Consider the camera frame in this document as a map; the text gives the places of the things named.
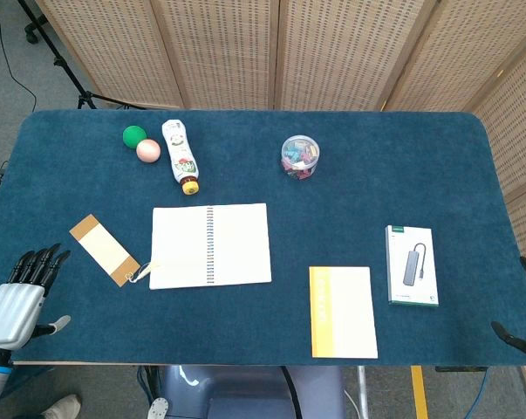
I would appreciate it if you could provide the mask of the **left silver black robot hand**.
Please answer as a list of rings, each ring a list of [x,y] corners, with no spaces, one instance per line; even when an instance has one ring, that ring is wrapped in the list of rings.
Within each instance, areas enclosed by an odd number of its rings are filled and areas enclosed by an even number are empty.
[[[49,324],[38,324],[45,299],[58,272],[70,257],[60,245],[26,252],[14,265],[7,281],[0,285],[0,350],[17,351],[29,340],[53,335],[71,321],[64,315]]]

